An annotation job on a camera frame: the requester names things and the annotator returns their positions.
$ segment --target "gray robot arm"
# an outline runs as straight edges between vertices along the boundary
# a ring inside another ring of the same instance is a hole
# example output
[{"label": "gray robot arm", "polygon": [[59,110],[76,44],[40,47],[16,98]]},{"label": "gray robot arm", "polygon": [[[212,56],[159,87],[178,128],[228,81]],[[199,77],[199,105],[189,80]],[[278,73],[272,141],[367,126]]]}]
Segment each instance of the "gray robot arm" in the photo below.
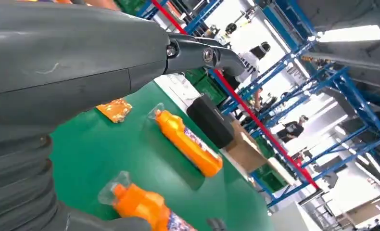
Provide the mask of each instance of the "gray robot arm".
[{"label": "gray robot arm", "polygon": [[150,230],[101,221],[57,200],[49,134],[162,74],[244,66],[230,50],[167,34],[156,23],[87,6],[0,4],[0,231]]}]

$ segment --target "green table surface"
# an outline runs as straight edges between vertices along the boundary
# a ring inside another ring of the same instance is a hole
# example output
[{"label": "green table surface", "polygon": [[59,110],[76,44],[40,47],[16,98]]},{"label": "green table surface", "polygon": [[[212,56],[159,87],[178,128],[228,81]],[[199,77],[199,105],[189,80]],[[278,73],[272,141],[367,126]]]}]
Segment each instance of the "green table surface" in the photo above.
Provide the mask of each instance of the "green table surface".
[{"label": "green table surface", "polygon": [[133,109],[123,123],[113,124],[93,109],[53,133],[51,159],[60,200],[102,219],[117,218],[97,195],[120,171],[128,171],[134,183],[162,195],[175,213],[200,231],[211,230],[208,218],[223,219],[228,231],[272,230],[262,196],[226,158],[216,176],[205,178],[147,118],[156,104],[164,103],[217,151],[154,82],[126,100]]}]

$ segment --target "red stripe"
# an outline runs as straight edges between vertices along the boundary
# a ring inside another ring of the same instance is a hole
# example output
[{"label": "red stripe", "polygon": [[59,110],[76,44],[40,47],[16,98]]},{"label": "red stripe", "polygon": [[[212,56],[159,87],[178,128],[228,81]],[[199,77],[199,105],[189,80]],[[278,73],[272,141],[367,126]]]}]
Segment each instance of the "red stripe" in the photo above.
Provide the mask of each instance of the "red stripe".
[{"label": "red stripe", "polygon": [[152,0],[152,3],[180,31],[180,33],[187,35],[187,32],[181,28],[180,24],[175,21],[175,19],[166,11],[165,8],[163,8],[160,3],[158,3],[157,0]]},{"label": "red stripe", "polygon": [[[160,12],[165,15],[165,17],[182,33],[187,35],[188,33],[181,28],[179,23],[177,23],[172,16],[163,8],[163,6],[157,2],[157,0],[152,0],[152,3],[160,10]],[[224,86],[228,89],[228,91],[231,93],[231,95],[238,101],[238,103],[241,104],[241,106],[245,109],[245,111],[250,115],[250,117],[255,121],[255,123],[258,125],[259,128],[261,128],[262,132],[269,138],[269,140],[276,146],[276,148],[280,151],[280,153],[287,158],[292,165],[305,177],[305,179],[312,184],[316,189],[319,189],[319,186],[316,184],[316,182],[313,180],[313,178],[309,175],[307,171],[303,171],[302,168],[300,168],[295,161],[288,155],[288,153],[285,151],[285,149],[282,148],[282,146],[278,143],[278,141],[272,136],[272,134],[268,131],[268,129],[265,128],[265,126],[259,121],[259,119],[254,115],[254,113],[245,105],[244,101],[235,93],[235,91],[232,89],[230,84],[226,81],[226,79],[223,77],[223,75],[217,71],[214,70],[214,73],[218,76],[218,78],[221,80],[221,82],[224,84]]]}]

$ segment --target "person in black shirt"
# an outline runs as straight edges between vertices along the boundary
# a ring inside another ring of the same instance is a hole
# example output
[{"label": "person in black shirt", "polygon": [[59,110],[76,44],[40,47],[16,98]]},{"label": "person in black shirt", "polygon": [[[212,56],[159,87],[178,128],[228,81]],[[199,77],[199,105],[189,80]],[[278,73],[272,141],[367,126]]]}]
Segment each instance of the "person in black shirt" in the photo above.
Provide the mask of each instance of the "person in black shirt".
[{"label": "person in black shirt", "polygon": [[306,122],[308,118],[302,115],[299,118],[299,122],[293,121],[284,125],[284,129],[277,132],[277,136],[285,143],[290,140],[297,138],[303,131],[303,124]]}]

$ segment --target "black hair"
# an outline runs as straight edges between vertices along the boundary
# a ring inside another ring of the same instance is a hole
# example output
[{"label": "black hair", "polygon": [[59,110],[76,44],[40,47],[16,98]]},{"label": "black hair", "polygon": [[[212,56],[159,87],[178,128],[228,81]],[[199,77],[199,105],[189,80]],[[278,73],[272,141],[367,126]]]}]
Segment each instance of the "black hair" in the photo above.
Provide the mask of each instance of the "black hair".
[{"label": "black hair", "polygon": [[262,59],[266,53],[271,49],[271,45],[268,42],[263,42],[250,50],[250,52],[255,55],[258,59]]}]

